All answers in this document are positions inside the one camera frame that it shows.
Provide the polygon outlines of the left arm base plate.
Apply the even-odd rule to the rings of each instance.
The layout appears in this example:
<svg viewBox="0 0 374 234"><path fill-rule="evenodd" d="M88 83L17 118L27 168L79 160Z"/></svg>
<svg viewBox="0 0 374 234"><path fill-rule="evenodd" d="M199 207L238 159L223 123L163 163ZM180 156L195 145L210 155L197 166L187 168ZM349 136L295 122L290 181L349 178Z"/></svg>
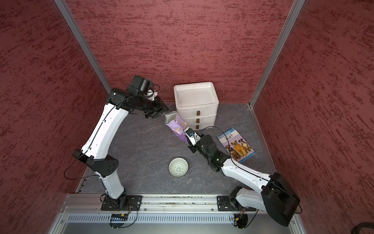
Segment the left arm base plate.
<svg viewBox="0 0 374 234"><path fill-rule="evenodd" d="M100 197L102 211L139 211L142 204L142 196L120 196L112 199L106 194Z"/></svg>

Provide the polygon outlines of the purple oats bag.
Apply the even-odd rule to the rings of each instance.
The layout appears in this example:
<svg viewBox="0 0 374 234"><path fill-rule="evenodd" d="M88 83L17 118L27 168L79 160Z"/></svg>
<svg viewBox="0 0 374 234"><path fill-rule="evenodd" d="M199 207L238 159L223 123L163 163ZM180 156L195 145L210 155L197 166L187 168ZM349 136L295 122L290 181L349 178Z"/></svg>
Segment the purple oats bag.
<svg viewBox="0 0 374 234"><path fill-rule="evenodd" d="M165 125L183 142L188 142L185 129L188 128L186 122L176 111L165 114Z"/></svg>

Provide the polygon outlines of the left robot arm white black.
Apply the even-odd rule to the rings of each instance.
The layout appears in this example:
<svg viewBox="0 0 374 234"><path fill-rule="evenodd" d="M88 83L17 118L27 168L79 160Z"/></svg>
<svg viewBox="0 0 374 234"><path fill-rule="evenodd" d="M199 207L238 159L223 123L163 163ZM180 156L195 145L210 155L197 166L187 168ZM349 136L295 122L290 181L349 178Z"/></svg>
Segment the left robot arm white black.
<svg viewBox="0 0 374 234"><path fill-rule="evenodd" d="M158 96L153 82L134 76L126 90L114 88L109 92L93 133L80 150L73 152L78 161L99 177L105 189L105 203L116 210L123 210L128 201L117 173L119 161L108 151L121 123L134 110L142 111L145 118L154 119L163 116L169 108Z"/></svg>

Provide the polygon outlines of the white patterned breakfast bowl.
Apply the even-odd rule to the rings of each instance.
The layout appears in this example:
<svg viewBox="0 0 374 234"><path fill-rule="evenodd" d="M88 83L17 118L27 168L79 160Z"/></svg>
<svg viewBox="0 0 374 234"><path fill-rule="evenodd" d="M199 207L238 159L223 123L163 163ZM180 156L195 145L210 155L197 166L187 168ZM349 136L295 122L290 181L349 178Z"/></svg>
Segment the white patterned breakfast bowl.
<svg viewBox="0 0 374 234"><path fill-rule="evenodd" d="M184 158L174 158L168 165L169 173L173 177L182 177L189 170L189 164Z"/></svg>

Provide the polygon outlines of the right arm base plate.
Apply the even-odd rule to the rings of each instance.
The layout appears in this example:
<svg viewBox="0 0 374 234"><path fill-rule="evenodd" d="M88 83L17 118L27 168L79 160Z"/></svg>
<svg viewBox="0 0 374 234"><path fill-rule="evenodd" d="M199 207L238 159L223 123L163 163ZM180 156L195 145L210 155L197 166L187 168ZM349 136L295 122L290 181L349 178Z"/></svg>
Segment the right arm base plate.
<svg viewBox="0 0 374 234"><path fill-rule="evenodd" d="M218 211L233 211L238 212L243 209L243 206L231 196L217 196Z"/></svg>

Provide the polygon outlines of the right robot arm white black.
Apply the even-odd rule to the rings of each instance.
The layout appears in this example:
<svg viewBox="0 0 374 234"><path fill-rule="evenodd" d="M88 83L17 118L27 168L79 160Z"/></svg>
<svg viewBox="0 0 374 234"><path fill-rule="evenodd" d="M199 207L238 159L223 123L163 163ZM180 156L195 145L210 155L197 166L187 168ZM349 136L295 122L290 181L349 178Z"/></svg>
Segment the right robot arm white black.
<svg viewBox="0 0 374 234"><path fill-rule="evenodd" d="M231 177L252 189L237 187L229 196L233 206L266 211L281 226L289 225L301 200L280 173L260 173L234 162L230 155L217 148L210 135L192 132L186 136L190 150L194 153L199 152L213 171Z"/></svg>

